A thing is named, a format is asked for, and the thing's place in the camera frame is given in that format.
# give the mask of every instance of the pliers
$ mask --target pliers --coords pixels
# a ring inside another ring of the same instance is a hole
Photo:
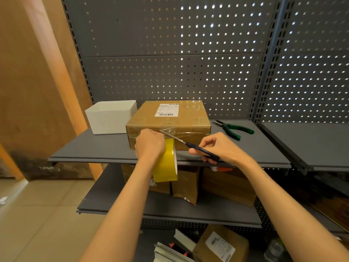
[[[254,130],[250,129],[250,128],[246,128],[243,126],[239,126],[239,125],[232,125],[232,124],[227,124],[224,123],[220,120],[213,120],[212,121],[214,124],[218,125],[219,127],[222,127],[225,131],[225,133],[229,136],[232,137],[233,139],[239,141],[241,139],[241,136],[232,132],[231,130],[238,130],[238,131],[243,131],[243,132],[247,132],[248,134],[253,134]]]

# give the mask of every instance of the barcode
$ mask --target barcode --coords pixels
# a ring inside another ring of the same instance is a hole
[[[217,240],[217,238],[213,239],[213,241],[211,242],[211,245],[214,245],[216,240]]]
[[[228,262],[229,259],[230,259],[230,257],[231,257],[231,255],[229,255],[229,256],[226,258],[225,262]]]

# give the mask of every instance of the person's left arm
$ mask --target person's left arm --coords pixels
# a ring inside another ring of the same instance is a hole
[[[165,149],[164,136],[149,129],[142,130],[135,148],[138,163],[80,262],[133,261],[151,172]]]

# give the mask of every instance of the person's left hand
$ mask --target person's left hand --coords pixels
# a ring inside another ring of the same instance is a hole
[[[146,128],[141,130],[136,138],[135,148],[138,160],[146,158],[148,160],[155,159],[156,161],[165,149],[165,137],[162,133]]]

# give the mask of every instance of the white plastic bin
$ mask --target white plastic bin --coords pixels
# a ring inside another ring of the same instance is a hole
[[[93,134],[126,133],[126,123],[137,112],[135,100],[101,101],[85,110]]]

